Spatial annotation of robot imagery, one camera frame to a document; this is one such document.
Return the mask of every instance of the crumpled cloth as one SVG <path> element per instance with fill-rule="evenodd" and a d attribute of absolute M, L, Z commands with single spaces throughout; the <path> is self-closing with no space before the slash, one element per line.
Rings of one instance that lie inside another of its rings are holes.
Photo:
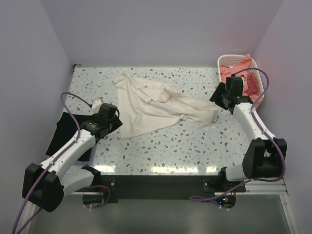
<path fill-rule="evenodd" d="M 225 83 L 226 77 L 230 77 L 231 74 L 239 72 L 243 69 L 249 68 L 252 62 L 252 58 L 250 54 L 246 54 L 243 60 L 237 65 L 233 67 L 229 66 L 220 66 L 220 73 L 221 73 L 221 81 Z M 255 75 L 255 73 L 250 71 L 244 71 L 237 74 L 244 80 L 244 88 L 243 88 L 243 95 L 248 95 L 252 101 L 255 101 L 260 95 L 260 85 L 259 81 Z M 255 108 L 257 109 L 258 106 L 263 101 L 263 97 L 256 103 Z"/>
<path fill-rule="evenodd" d="M 137 137 L 166 128 L 180 119 L 202 125 L 208 131 L 217 107 L 183 95 L 174 86 L 134 78 L 125 72 L 113 81 L 117 87 L 120 138 Z"/>

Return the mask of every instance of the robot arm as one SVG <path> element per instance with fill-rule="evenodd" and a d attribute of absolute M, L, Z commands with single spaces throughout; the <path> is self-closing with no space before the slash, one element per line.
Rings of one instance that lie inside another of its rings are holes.
<path fill-rule="evenodd" d="M 243 96 L 243 81 L 239 77 L 227 77 L 226 83 L 219 83 L 210 101 L 225 110 L 229 110 L 243 127 L 250 145 L 241 164 L 222 168 L 219 173 L 221 180 L 242 181 L 250 178 L 279 177 L 283 165 L 281 158 L 265 131 L 281 149 L 285 158 L 287 144 L 284 139 L 277 139 L 264 125 L 260 117 L 253 111 L 264 130 L 256 124 L 252 113 L 252 100 L 249 96 Z"/>
<path fill-rule="evenodd" d="M 100 100 L 100 103 L 97 103 L 95 107 L 93 106 L 93 110 L 98 111 L 98 113 L 82 123 L 78 139 L 77 131 L 72 139 L 53 156 L 40 165 L 32 163 L 26 168 L 22 190 L 23 198 L 27 196 L 35 181 L 46 169 L 48 169 L 47 172 L 31 193 L 29 201 L 48 212 L 56 209 L 64 196 L 81 188 L 100 183 L 99 171 L 89 166 L 79 167 L 73 166 L 73 164 L 84 152 L 93 147 L 100 139 L 119 128 L 122 123 L 119 120 L 119 115 L 116 115 L 116 112 L 119 113 L 119 111 L 114 105 L 102 103 Z M 65 153 L 53 161 L 56 156 L 67 148 L 68 150 Z M 76 170 L 76 172 L 67 175 L 66 172 L 69 168 Z"/>

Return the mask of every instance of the white cloth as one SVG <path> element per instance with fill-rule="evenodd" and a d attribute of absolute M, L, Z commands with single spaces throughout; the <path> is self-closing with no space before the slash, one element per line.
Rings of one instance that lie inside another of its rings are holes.
<path fill-rule="evenodd" d="M 211 102 L 197 101 L 175 87 L 125 72 L 113 81 L 117 87 L 121 139 L 166 128 L 180 119 L 196 122 L 208 131 L 217 109 Z"/>

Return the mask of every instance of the plastic basket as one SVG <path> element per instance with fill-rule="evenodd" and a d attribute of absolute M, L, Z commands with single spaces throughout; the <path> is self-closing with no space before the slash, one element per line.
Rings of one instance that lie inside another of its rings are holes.
<path fill-rule="evenodd" d="M 237 66 L 239 62 L 243 60 L 245 56 L 244 55 L 222 55 L 221 57 L 218 58 L 218 72 L 219 72 L 219 80 L 221 82 L 221 72 L 220 72 L 220 66 Z M 252 59 L 252 62 L 249 67 L 254 67 L 258 68 L 257 63 Z M 261 76 L 259 71 L 257 70 L 250 70 L 251 72 L 254 72 L 258 81 L 259 81 L 259 87 L 260 87 L 260 92 L 263 92 L 263 84 L 261 80 Z"/>

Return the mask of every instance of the speckled tabletop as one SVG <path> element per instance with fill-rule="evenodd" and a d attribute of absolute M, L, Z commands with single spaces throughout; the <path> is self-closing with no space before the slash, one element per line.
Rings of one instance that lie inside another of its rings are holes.
<path fill-rule="evenodd" d="M 112 80 L 122 71 L 134 77 L 158 80 L 180 89 L 185 95 L 209 101 L 219 83 L 216 68 L 76 68 L 70 92 L 88 102 L 103 97 L 118 106 Z M 66 101 L 74 114 L 90 109 L 77 98 Z M 153 133 L 120 140 L 119 131 L 98 143 L 93 165 L 102 174 L 115 175 L 216 175 L 224 166 L 242 162 L 247 137 L 238 121 L 219 111 L 209 132 L 195 123 L 178 124 Z"/>

